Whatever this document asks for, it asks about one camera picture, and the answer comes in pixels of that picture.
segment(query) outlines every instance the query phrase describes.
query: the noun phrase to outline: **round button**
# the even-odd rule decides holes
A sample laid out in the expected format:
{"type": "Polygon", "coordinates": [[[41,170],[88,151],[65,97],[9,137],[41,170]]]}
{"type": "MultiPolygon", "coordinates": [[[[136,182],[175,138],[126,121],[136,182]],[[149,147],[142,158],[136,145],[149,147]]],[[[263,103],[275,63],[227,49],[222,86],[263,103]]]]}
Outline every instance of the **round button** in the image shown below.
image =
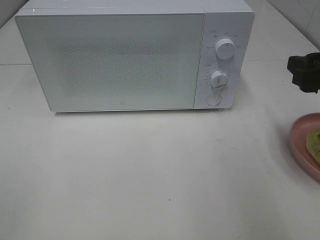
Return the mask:
{"type": "Polygon", "coordinates": [[[217,106],[221,103],[221,96],[219,94],[212,94],[206,98],[206,103],[210,106],[217,106]]]}
{"type": "Polygon", "coordinates": [[[236,44],[230,38],[222,38],[215,44],[216,55],[220,59],[229,59],[235,55],[236,44]]]}
{"type": "Polygon", "coordinates": [[[228,75],[224,71],[215,71],[211,74],[210,83],[213,88],[220,88],[228,83],[228,75]]]}

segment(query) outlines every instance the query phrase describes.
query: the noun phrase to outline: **white tile wall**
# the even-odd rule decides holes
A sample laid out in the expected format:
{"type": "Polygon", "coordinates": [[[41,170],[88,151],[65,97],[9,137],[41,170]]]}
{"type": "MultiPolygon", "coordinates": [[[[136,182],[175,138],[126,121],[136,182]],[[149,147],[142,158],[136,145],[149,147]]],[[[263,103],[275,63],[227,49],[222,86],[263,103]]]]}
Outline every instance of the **white tile wall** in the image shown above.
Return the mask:
{"type": "Polygon", "coordinates": [[[268,0],[320,49],[320,0],[268,0]]]}

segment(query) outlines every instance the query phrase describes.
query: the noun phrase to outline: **black object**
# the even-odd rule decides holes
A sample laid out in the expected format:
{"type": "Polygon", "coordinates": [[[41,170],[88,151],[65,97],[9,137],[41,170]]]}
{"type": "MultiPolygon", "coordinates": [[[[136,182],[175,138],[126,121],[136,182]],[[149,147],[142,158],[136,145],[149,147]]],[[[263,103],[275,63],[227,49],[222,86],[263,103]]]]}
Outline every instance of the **black object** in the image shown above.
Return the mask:
{"type": "Polygon", "coordinates": [[[320,90],[320,52],[306,56],[291,56],[288,70],[293,74],[292,83],[305,93],[318,93],[320,90]]]}

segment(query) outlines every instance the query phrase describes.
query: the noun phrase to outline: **white knob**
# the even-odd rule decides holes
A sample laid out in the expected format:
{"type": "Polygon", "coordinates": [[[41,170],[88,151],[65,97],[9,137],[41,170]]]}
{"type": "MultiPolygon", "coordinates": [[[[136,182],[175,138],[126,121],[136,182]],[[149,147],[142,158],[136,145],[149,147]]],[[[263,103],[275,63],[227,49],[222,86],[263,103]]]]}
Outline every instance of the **white knob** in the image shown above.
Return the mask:
{"type": "Polygon", "coordinates": [[[224,71],[215,71],[211,74],[210,83],[213,88],[220,88],[228,84],[228,75],[224,71]]]}
{"type": "Polygon", "coordinates": [[[235,42],[230,38],[220,39],[215,44],[215,52],[220,59],[231,58],[233,55],[235,55],[235,49],[235,42]]]}

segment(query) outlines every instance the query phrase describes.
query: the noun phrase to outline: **perforated mesh screen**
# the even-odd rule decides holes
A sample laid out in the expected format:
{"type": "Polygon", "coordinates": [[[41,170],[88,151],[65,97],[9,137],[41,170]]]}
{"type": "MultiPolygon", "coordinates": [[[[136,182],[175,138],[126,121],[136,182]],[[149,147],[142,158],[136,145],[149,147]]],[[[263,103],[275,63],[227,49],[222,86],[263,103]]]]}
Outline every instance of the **perforated mesh screen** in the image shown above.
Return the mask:
{"type": "Polygon", "coordinates": [[[203,14],[18,17],[53,111],[192,108],[203,14]]]}

